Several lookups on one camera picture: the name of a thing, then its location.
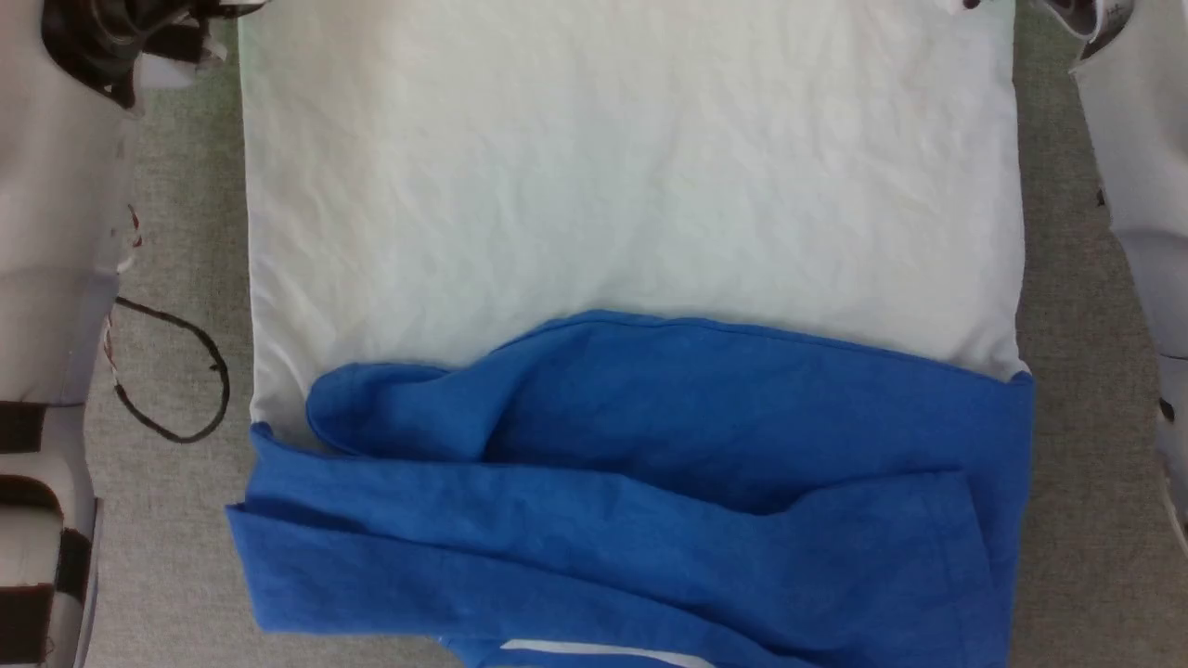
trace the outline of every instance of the black stripe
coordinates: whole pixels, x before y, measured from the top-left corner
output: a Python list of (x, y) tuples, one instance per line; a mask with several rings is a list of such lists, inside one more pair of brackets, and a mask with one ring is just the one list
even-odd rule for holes
[(62, 531), (62, 546), (58, 548), (58, 574), (53, 579), (53, 588), (86, 603), (87, 579), (90, 576), (90, 541), (74, 529)]
[(40, 664), (50, 635), (53, 587), (0, 587), (0, 666)]
[(0, 454), (40, 450), (46, 408), (44, 404), (0, 402)]

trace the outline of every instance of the gray textured background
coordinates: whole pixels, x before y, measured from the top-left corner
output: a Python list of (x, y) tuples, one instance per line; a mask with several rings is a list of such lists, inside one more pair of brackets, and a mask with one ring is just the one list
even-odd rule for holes
[[(1075, 45), (1020, 11), (1020, 145), (1028, 276), (1024, 359), (1038, 379), (1035, 484), (1016, 615), (1017, 668), (1188, 664), (1188, 560), (1151, 464), (1154, 360), (1105, 209), (1075, 90)], [(419, 639), (265, 637), (255, 630), (221, 509), (251, 467), (247, 215), (239, 82), (227, 69), (151, 95), (137, 202), (146, 246), (124, 294), (206, 327), (232, 370), (232, 408), (208, 441), (171, 446), (115, 402), (106, 368), (88, 414), (107, 500), (96, 668), (448, 667)], [(216, 408), (189, 334), (116, 313), (121, 373), (177, 431)]]

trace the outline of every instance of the blue fabric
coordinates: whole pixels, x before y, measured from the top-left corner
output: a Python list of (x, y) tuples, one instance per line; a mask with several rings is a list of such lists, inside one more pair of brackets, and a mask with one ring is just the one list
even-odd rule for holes
[(594, 311), (474, 365), (347, 366), (330, 454), (252, 428), (228, 513), (265, 630), (467, 666), (1005, 666), (1032, 382), (763, 327)]

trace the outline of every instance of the folded blue garment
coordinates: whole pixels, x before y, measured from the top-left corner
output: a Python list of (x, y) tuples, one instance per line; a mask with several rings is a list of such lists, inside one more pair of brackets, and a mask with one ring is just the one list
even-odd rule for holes
[(330, 454), (252, 428), (228, 513), (268, 631), (467, 666), (1005, 666), (1031, 378), (593, 311), (457, 371), (348, 366)]

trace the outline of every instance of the black cable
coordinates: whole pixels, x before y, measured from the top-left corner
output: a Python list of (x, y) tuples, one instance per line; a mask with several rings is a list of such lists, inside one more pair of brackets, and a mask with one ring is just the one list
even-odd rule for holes
[(160, 320), (162, 322), (168, 322), (169, 324), (172, 324), (175, 327), (181, 327), (182, 329), (185, 329), (187, 332), (190, 332), (191, 334), (197, 336), (198, 341), (202, 342), (202, 345), (207, 348), (207, 352), (210, 353), (210, 358), (215, 361), (214, 366), (211, 366), (210, 370), (219, 372), (219, 380), (222, 383), (222, 399), (219, 404), (219, 412), (215, 415), (214, 420), (211, 420), (209, 424), (207, 424), (204, 428), (202, 428), (201, 431), (191, 436), (178, 436), (177, 434), (162, 427), (160, 423), (158, 423), (153, 418), (141, 412), (140, 409), (138, 409), (135, 404), (132, 403), (132, 399), (128, 398), (127, 390), (125, 390), (124, 385), (121, 385), (119, 379), (116, 379), (115, 396), (120, 398), (120, 403), (124, 404), (124, 408), (128, 409), (128, 412), (132, 414), (132, 417), (135, 417), (137, 421), (140, 422), (140, 424), (144, 424), (145, 427), (152, 429), (166, 441), (185, 446), (189, 443), (196, 443), (202, 439), (206, 439), (207, 436), (213, 434), (215, 429), (217, 429), (219, 426), (222, 424), (223, 417), (227, 416), (227, 407), (228, 404), (230, 404), (230, 373), (227, 371), (227, 361), (223, 360), (222, 353), (219, 352), (219, 346), (215, 345), (214, 339), (211, 339), (210, 335), (203, 332), (202, 328), (198, 327), (197, 324), (187, 322), (181, 317), (177, 317), (176, 315), (170, 315), (164, 311), (151, 309), (144, 304), (138, 304), (125, 297), (116, 297), (115, 303), (126, 309), (134, 310), (141, 315), (147, 315), (148, 317), (154, 317), (157, 320)]

